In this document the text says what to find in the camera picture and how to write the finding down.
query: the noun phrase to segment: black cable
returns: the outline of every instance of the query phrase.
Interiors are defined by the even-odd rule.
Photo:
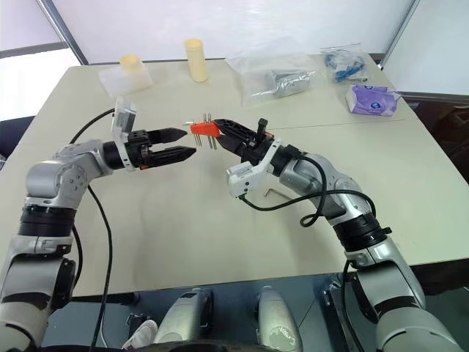
[[[77,134],[72,138],[72,140],[70,141],[70,144],[75,143],[78,137],[81,136],[83,132],[88,129],[89,126],[91,126],[93,123],[97,122],[98,120],[101,120],[104,116],[109,115],[111,112],[114,112],[114,108],[104,111],[103,113],[97,115],[93,120],[85,124],[85,126],[83,126],[81,130],[79,130]]]
[[[324,169],[321,167],[321,165],[317,161],[315,161],[311,158],[308,158],[307,156],[304,156],[304,155],[299,157],[299,159],[304,160],[304,161],[308,161],[310,164],[315,165],[317,170],[321,174],[321,198],[320,198],[320,203],[317,206],[316,213],[306,215],[306,216],[304,216],[303,218],[300,219],[300,225],[301,226],[310,227],[312,224],[314,224],[316,222],[316,220],[322,214],[322,209],[324,208],[324,203],[325,203],[326,191],[328,190],[328,184],[327,184],[327,180],[326,180],[326,177],[325,177]]]
[[[342,313],[344,315],[344,320],[345,320],[345,323],[347,324],[347,328],[349,329],[350,334],[352,335],[353,342],[355,343],[355,346],[358,349],[358,352],[365,352],[365,350],[363,349],[363,346],[360,343],[360,340],[358,339],[357,333],[355,332],[355,329],[353,328],[352,321],[350,320],[349,312],[347,311],[347,304],[345,303],[345,280],[347,277],[349,266],[350,266],[350,261],[348,260],[347,262],[345,262],[344,270],[342,271],[342,283],[341,283],[341,290],[340,290]]]
[[[103,206],[101,205],[100,200],[96,197],[96,194],[94,193],[91,186],[88,186],[88,191],[93,197],[93,199],[95,200],[97,207],[100,209],[100,213],[101,213],[101,216],[103,217],[104,225],[106,226],[106,230],[108,232],[108,247],[109,247],[108,268],[106,270],[106,280],[104,281],[103,297],[101,298],[100,312],[97,315],[95,333],[93,335],[93,340],[88,350],[89,352],[92,352],[96,346],[97,337],[100,333],[101,320],[103,319],[103,316],[104,316],[104,310],[106,309],[106,299],[108,298],[109,281],[111,279],[111,268],[112,268],[112,232],[111,232],[111,227],[109,226],[108,218],[106,217],[106,214],[104,213]]]
[[[352,194],[354,196],[362,197],[363,199],[365,199],[368,202],[369,207],[372,209],[373,215],[376,216],[376,207],[374,206],[373,200],[370,197],[368,197],[365,193],[361,193],[359,191],[353,191],[351,189],[332,189],[330,191],[325,192],[326,196],[330,195],[330,194]],[[278,205],[274,205],[273,207],[266,207],[266,208],[259,207],[255,204],[249,202],[245,198],[245,194],[239,196],[239,198],[244,203],[246,203],[247,205],[249,205],[251,208],[253,208],[255,210],[258,210],[258,211],[272,211],[272,210],[282,209],[282,208],[285,208],[289,205],[292,205],[292,204],[295,204],[295,203],[298,203],[298,202],[301,202],[303,200],[307,200],[307,199],[310,199],[310,198],[318,197],[318,196],[321,196],[321,195],[322,195],[322,192],[310,193],[310,194],[306,194],[304,196],[289,200],[288,202],[281,203],[281,204],[278,204]]]
[[[78,231],[76,230],[75,225],[73,225],[72,227],[72,232],[73,232],[73,237],[75,238],[76,248],[78,251],[78,268],[76,270],[76,275],[75,275],[75,284],[73,285],[75,287],[76,284],[78,283],[78,280],[80,279],[81,269],[83,268],[83,248],[81,247],[80,236],[78,235]]]
[[[91,126],[92,124],[94,124],[95,122],[97,122],[98,120],[101,120],[104,116],[107,116],[111,113],[114,112],[114,108],[112,109],[109,109],[109,110],[106,110],[104,111],[103,113],[97,115],[94,119],[90,120],[87,124],[85,124],[85,126],[83,126],[81,128],[81,130],[79,132],[77,132],[77,134],[72,138],[72,140],[70,141],[70,144],[73,144],[76,142],[76,140],[83,134],[83,132],[89,128],[89,126]],[[104,213],[104,209],[103,209],[103,206],[101,205],[101,202],[100,200],[97,198],[96,194],[94,193],[93,189],[91,188],[91,186],[88,186],[88,191],[89,193],[92,195],[92,198],[93,200],[96,202],[96,205],[97,207],[99,208],[100,210],[100,213],[101,213],[101,216],[103,217],[103,221],[104,221],[104,225],[106,226],[106,230],[107,230],[107,233],[108,233],[108,250],[109,250],[109,255],[108,255],[108,267],[106,269],[106,280],[104,281],[104,288],[103,288],[103,297],[101,298],[101,304],[100,304],[100,311],[99,311],[99,314],[97,316],[97,322],[96,322],[96,326],[95,326],[95,333],[93,334],[93,340],[91,342],[91,345],[89,346],[89,352],[92,352],[93,349],[95,348],[96,346],[96,342],[97,342],[97,337],[100,333],[100,326],[101,326],[101,321],[103,319],[103,316],[104,316],[104,311],[106,309],[106,300],[107,300],[107,297],[108,297],[108,289],[109,289],[109,281],[111,279],[111,268],[112,268],[112,253],[113,253],[113,249],[112,249],[112,232],[111,232],[111,227],[109,226],[109,222],[108,222],[108,218],[106,217],[106,214]],[[78,235],[78,231],[76,230],[75,226],[73,227],[73,235],[75,236],[75,241],[77,242],[77,246],[81,247],[81,242],[80,242],[80,236]],[[83,254],[82,254],[82,257],[81,257],[81,261],[79,260],[78,261],[78,268],[80,269],[81,267],[81,263],[83,262]]]
[[[83,126],[80,129],[79,132],[77,132],[77,134],[70,141],[70,144],[75,143],[76,140],[83,134],[83,132],[87,128],[89,128],[89,126],[91,126],[93,123],[97,122],[98,120],[101,120],[104,116],[107,116],[112,112],[114,112],[114,108],[106,110],[102,114],[97,115],[93,120],[90,120],[87,124],[85,124],[85,126]],[[73,225],[72,227],[72,233],[73,233],[73,237],[75,238],[77,251],[78,251],[78,268],[77,268],[76,275],[75,275],[75,286],[76,286],[76,284],[78,283],[78,280],[80,279],[81,270],[83,268],[83,247],[81,246],[80,235],[78,234],[78,231],[75,225]]]

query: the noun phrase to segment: white tabletop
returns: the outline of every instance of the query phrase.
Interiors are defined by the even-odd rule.
[[[469,257],[469,187],[401,100],[394,117],[349,114],[344,85],[327,83],[310,92],[251,108],[240,106],[234,73],[224,62],[208,62],[210,80],[193,83],[185,62],[149,64],[157,84],[133,94],[135,129],[179,127],[204,112],[254,128],[259,117],[286,143],[328,157],[354,177],[377,206],[383,226],[409,264]],[[47,159],[75,132],[113,106],[97,72],[67,71],[20,145],[0,172],[0,247],[4,256],[18,229],[24,178],[35,162]],[[372,84],[387,84],[373,70]],[[93,125],[83,139],[110,140],[110,118]],[[343,249],[324,219],[307,229],[301,216],[314,211],[303,202],[260,213],[229,196],[225,169],[239,158],[208,143],[187,161],[144,172],[123,170],[93,181],[113,230],[114,266],[110,292],[151,290],[323,274],[341,270]],[[179,140],[194,146],[192,136]],[[259,205],[285,199],[263,191],[294,194],[272,176],[248,197]],[[107,263],[106,230],[86,194],[76,216],[84,245],[84,271],[74,294],[100,294]],[[71,257],[76,258],[75,249]]]

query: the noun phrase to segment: purple package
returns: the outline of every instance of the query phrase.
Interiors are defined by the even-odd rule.
[[[387,87],[352,84],[345,95],[350,112],[362,115],[392,116],[400,95]]]

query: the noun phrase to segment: orange object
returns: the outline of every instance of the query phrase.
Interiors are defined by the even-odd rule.
[[[203,122],[191,125],[191,132],[193,134],[200,134],[202,136],[220,136],[220,130],[214,122]]]

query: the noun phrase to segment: white shoe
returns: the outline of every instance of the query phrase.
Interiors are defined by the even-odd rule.
[[[133,333],[129,340],[122,346],[123,350],[151,345],[156,337],[158,325],[153,320],[144,321]]]

